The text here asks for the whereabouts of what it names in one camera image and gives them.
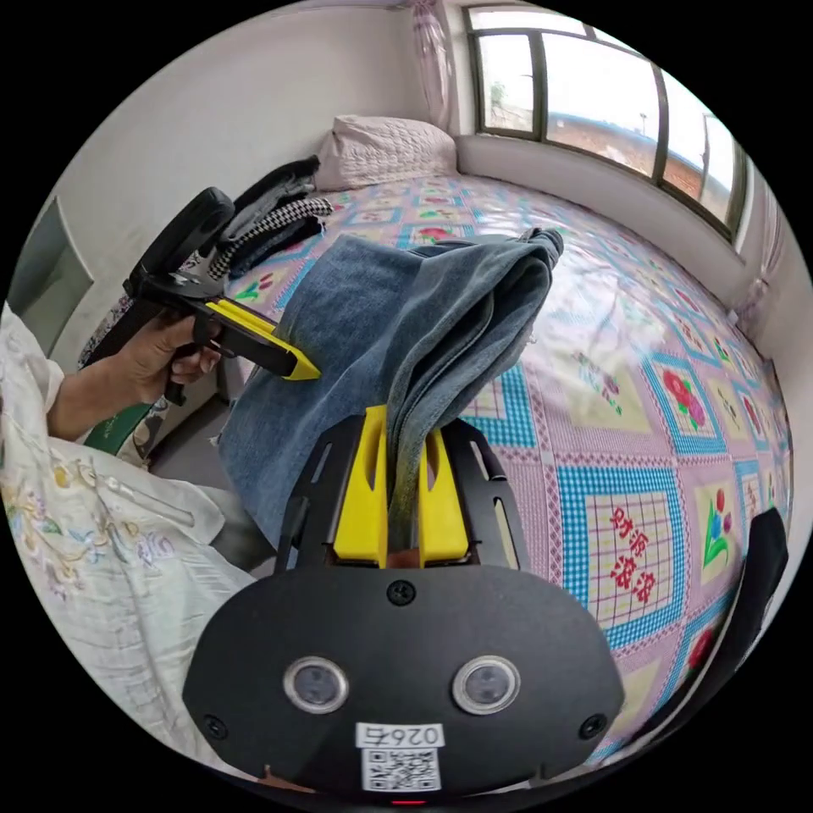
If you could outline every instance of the pillow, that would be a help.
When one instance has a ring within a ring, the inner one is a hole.
[[[424,121],[337,116],[319,153],[321,191],[457,174],[455,142]]]

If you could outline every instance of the bed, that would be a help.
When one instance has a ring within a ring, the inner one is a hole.
[[[791,454],[775,377],[719,303],[654,246],[580,206],[438,175],[331,192],[313,237],[228,283],[278,318],[340,235],[406,248],[556,227],[566,250],[520,363],[464,413],[517,496],[531,569],[595,616],[627,694],[591,760],[620,748],[701,662],[751,518],[788,526]]]

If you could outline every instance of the black and white checkered cloth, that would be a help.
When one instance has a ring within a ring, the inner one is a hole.
[[[277,231],[284,226],[309,217],[325,217],[333,212],[329,201],[322,197],[312,197],[304,201],[294,201],[287,206],[274,209],[258,220],[243,236],[223,250],[215,249],[209,264],[208,274],[212,279],[222,279],[228,272],[232,257],[248,242],[269,231]]]

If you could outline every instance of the window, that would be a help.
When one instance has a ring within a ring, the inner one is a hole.
[[[620,165],[733,239],[745,163],[691,91],[616,37],[527,7],[467,9],[478,131]]]
[[[488,95],[484,125],[492,130],[534,132],[534,69],[523,34],[485,36],[479,43],[483,85]]]

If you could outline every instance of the green book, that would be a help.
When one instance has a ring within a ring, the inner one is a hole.
[[[128,406],[114,418],[98,423],[87,436],[85,446],[106,451],[110,455],[118,454],[124,442],[136,431],[138,424],[151,409],[150,404]]]

